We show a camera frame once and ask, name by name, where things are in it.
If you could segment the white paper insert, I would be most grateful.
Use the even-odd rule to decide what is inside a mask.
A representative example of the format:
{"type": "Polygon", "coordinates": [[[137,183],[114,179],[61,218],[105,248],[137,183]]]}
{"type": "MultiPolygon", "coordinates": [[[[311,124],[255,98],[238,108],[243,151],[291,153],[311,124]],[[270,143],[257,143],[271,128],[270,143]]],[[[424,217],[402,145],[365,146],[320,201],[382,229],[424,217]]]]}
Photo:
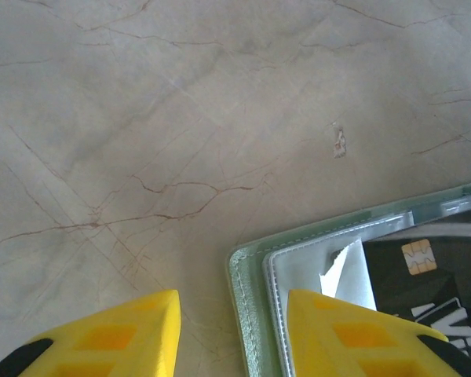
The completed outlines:
{"type": "Polygon", "coordinates": [[[319,280],[322,295],[376,310],[361,240],[332,253],[319,280]]]}

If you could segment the black credit card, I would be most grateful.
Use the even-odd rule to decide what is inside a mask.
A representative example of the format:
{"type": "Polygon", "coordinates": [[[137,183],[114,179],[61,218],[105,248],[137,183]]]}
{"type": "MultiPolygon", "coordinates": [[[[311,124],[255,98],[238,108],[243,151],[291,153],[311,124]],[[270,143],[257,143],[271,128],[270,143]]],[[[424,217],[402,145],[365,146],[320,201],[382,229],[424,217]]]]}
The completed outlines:
{"type": "Polygon", "coordinates": [[[363,243],[377,310],[434,328],[471,358],[471,210],[363,243]]]}

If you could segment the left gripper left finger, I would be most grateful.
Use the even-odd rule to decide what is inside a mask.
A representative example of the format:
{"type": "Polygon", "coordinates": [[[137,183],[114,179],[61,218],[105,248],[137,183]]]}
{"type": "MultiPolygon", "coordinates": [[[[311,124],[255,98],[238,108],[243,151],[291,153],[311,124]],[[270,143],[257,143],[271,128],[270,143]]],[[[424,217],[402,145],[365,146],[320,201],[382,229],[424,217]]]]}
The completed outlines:
{"type": "Polygon", "coordinates": [[[173,377],[179,340],[179,293],[160,291],[36,335],[0,377],[173,377]]]}

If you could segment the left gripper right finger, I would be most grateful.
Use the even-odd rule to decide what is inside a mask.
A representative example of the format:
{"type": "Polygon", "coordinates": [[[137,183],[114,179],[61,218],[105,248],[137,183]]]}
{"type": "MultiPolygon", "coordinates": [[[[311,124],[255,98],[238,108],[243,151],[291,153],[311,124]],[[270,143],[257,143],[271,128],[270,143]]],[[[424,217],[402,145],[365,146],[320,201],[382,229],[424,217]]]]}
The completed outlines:
{"type": "Polygon", "coordinates": [[[471,377],[471,359],[435,329],[293,289],[288,334],[296,377],[471,377]]]}

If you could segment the green card holder wallet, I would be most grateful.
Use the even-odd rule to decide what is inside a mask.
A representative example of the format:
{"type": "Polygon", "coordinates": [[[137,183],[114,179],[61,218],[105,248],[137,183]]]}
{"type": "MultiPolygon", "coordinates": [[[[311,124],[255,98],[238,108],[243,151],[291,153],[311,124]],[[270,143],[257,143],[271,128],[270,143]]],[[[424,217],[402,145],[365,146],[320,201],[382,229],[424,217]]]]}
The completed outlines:
{"type": "Polygon", "coordinates": [[[390,215],[416,210],[419,220],[438,218],[438,205],[471,197],[471,183],[278,232],[237,246],[228,259],[228,281],[243,348],[248,377],[283,377],[278,342],[268,299],[264,258],[274,251],[305,246],[324,236],[379,221],[390,215]]]}

